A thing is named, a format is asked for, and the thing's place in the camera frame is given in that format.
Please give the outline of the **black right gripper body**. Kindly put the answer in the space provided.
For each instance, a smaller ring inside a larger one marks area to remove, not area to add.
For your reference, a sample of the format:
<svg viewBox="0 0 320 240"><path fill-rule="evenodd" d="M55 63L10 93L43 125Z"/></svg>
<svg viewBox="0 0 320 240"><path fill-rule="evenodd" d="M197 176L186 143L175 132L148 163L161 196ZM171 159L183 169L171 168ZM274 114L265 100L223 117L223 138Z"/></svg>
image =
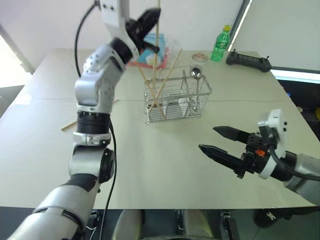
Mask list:
<svg viewBox="0 0 320 240"><path fill-rule="evenodd" d="M245 152L241 155L240 166L236 169L236 175L242 179L246 172L260 173L267 164L270 154L262 138L250 133L245 146Z"/></svg>

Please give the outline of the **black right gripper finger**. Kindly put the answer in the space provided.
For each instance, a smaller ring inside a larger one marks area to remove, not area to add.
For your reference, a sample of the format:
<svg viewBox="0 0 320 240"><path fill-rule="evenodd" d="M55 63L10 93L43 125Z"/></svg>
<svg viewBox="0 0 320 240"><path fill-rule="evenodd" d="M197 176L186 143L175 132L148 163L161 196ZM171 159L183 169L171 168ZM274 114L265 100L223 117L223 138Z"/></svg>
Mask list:
<svg viewBox="0 0 320 240"><path fill-rule="evenodd" d="M215 126L213 130L224 138L241 143L247 143L250 136L250 133L230 126Z"/></svg>
<svg viewBox="0 0 320 240"><path fill-rule="evenodd" d="M216 146L199 144L198 147L208 158L233 171L237 170L242 164L241 159Z"/></svg>

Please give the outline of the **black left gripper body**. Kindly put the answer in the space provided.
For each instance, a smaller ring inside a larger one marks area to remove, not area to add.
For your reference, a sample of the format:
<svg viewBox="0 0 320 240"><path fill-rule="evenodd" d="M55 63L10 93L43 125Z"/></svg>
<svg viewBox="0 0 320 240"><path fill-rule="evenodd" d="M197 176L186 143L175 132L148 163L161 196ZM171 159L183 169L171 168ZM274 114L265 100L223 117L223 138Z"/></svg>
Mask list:
<svg viewBox="0 0 320 240"><path fill-rule="evenodd" d="M125 22L125 29L133 41L135 46L137 47L138 52L143 50L143 40L147 34L146 24L144 23L143 18L139 18L137 20L130 19Z"/></svg>

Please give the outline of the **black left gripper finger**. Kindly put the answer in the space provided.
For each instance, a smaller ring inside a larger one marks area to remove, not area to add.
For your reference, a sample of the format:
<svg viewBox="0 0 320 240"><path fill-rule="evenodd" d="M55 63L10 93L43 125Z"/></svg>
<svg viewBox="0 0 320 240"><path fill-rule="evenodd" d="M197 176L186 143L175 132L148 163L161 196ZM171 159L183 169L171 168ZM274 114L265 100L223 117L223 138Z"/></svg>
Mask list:
<svg viewBox="0 0 320 240"><path fill-rule="evenodd" d="M138 34L148 34L158 23L161 8L153 7L144 11L138 19Z"/></svg>
<svg viewBox="0 0 320 240"><path fill-rule="evenodd" d="M152 52L159 52L160 51L160 48L158 46L153 45L147 41L143 41L143 49L144 50L149 49Z"/></svg>

